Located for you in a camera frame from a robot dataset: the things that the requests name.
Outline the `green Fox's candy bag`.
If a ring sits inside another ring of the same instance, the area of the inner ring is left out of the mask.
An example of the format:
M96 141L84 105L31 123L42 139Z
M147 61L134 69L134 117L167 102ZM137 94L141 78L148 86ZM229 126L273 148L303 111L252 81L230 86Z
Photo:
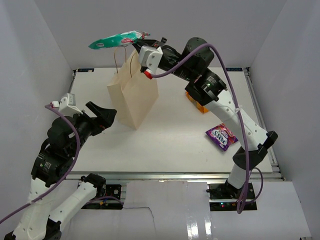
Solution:
M128 32L118 33L106 38L101 38L92 42L88 47L93 50L99 50L102 48L116 48L125 47L127 45L133 45L138 40L144 40L151 34L145 31L132 30Z

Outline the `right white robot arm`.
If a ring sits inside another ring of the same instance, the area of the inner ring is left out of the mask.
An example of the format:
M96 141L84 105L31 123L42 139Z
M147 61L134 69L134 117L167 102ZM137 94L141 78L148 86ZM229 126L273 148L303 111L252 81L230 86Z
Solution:
M133 43L138 52L141 72L149 79L160 78L157 69L188 82L185 90L201 106L218 117L240 142L240 148L232 157L233 167L225 183L211 190L212 195L233 200L247 189L246 179L267 155L269 148L278 139L275 131L261 128L235 98L230 82L225 83L208 66L217 50L204 39L193 37L188 40L182 53L166 44L166 38L138 39Z

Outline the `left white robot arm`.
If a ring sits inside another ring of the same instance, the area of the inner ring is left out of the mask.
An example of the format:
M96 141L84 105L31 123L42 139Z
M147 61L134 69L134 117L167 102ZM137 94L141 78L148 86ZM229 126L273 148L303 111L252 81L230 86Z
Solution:
M5 235L6 240L59 240L66 224L83 206L106 197L106 179L90 173L80 178L80 186L61 205L52 208L58 187L73 169L87 139L110 128L117 114L115 109L91 101L86 107L93 117L78 109L65 115L61 107L57 101L45 106L58 117L34 161L27 203L1 220L23 211L17 227Z

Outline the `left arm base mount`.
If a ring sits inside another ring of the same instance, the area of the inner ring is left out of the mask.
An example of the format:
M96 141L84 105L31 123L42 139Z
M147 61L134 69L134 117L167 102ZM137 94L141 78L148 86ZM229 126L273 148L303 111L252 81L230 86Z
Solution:
M105 198L87 203L83 210L121 210L126 197L126 186L121 184L107 184Z

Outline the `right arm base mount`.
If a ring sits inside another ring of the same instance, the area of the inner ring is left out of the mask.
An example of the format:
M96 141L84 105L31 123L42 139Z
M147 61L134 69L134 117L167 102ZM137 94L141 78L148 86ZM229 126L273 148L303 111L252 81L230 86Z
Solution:
M237 202L241 190L235 193L223 192L224 183L211 183L208 184L206 192L209 195L209 208L211 212L236 212ZM252 183L248 185L247 199L251 201L256 197ZM257 203L249 203L243 209L244 211L257 211Z

